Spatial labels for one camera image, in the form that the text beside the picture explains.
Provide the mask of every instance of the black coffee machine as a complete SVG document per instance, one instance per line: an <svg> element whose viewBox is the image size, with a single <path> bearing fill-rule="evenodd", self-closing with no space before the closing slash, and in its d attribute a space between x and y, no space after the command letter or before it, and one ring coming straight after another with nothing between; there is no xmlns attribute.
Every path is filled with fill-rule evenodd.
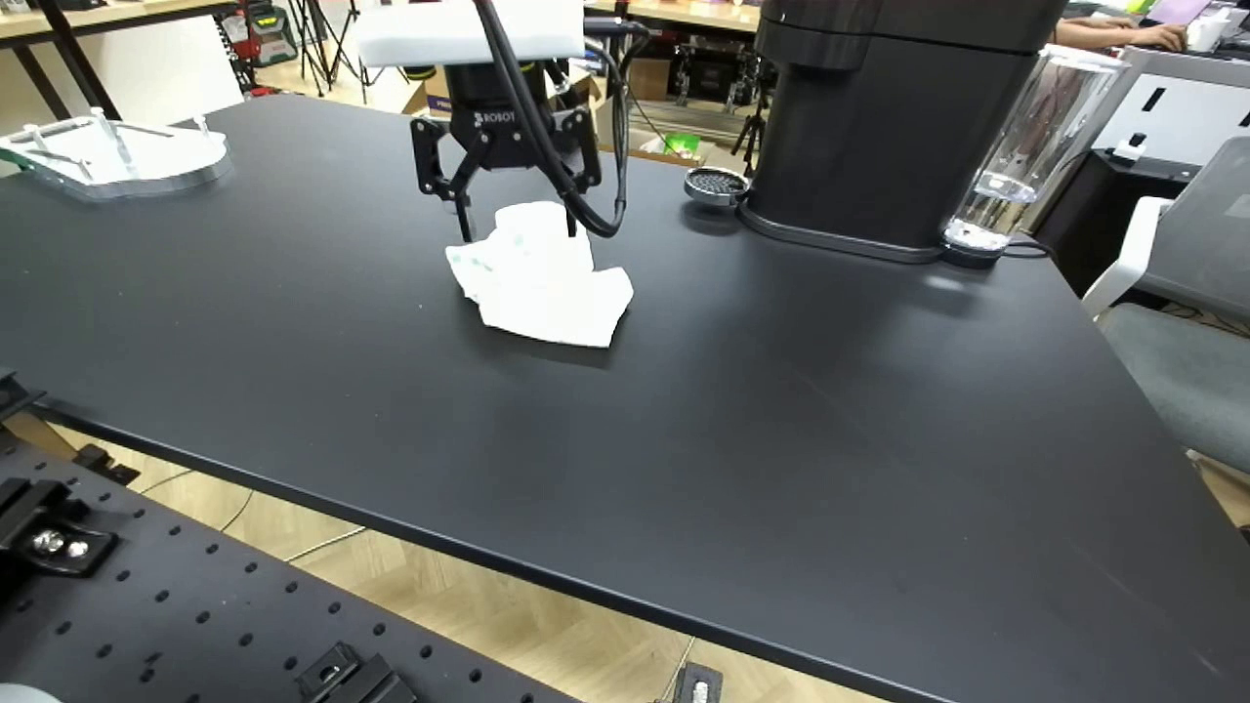
<svg viewBox="0 0 1250 703"><path fill-rule="evenodd" d="M764 0L781 85L747 220L763 233L934 257L1065 0Z"/></svg>

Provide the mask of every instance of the table leg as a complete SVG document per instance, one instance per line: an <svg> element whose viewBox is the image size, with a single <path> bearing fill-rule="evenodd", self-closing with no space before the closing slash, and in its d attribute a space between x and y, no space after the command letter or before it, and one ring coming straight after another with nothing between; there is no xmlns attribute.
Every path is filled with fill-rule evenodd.
<svg viewBox="0 0 1250 703"><path fill-rule="evenodd" d="M58 120L71 116L66 102L63 102L63 96L54 93L54 85L46 83L35 50L30 50L30 48L16 48L10 54L16 54L16 61L27 69L27 77L35 83L44 104L46 104Z"/></svg>
<svg viewBox="0 0 1250 703"><path fill-rule="evenodd" d="M86 61L75 26L66 22L66 13L58 5L40 5L50 26L50 43L63 54L66 69L75 74L80 96L99 109L106 109L106 116L121 120L106 83L93 74L93 67Z"/></svg>

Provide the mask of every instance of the white paper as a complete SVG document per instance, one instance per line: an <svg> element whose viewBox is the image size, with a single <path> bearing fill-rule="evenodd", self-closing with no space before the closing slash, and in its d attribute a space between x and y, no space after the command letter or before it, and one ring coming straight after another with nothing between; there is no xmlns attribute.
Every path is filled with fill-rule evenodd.
<svg viewBox="0 0 1250 703"><path fill-rule="evenodd" d="M445 247L445 263L479 324L572 349L608 349L632 300L625 270L595 270L589 237L565 233L559 205L520 205L497 215L497 231L467 247Z"/></svg>

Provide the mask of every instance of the table surface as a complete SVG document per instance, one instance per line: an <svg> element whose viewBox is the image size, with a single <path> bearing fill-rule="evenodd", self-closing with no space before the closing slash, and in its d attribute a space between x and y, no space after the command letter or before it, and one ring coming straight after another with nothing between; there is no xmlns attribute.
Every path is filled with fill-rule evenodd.
<svg viewBox="0 0 1250 703"><path fill-rule="evenodd" d="M211 126L213 190L0 184L0 359L63 417L863 690L1250 699L1250 551L1054 266L697 233L632 165L617 344L545 349L461 300L402 116Z"/></svg>
<svg viewBox="0 0 1250 703"><path fill-rule="evenodd" d="M66 18L75 31L88 34L88 31L115 31L115 26L138 26L138 22L175 18L175 16L203 16L221 7L239 7L239 0L108 5L88 13L66 13ZM44 43L44 38L50 38L44 13L16 13L16 16L0 13L0 48Z"/></svg>
<svg viewBox="0 0 1250 703"><path fill-rule="evenodd" d="M737 0L627 0L625 16L747 34L759 31L759 5Z"/></svg>

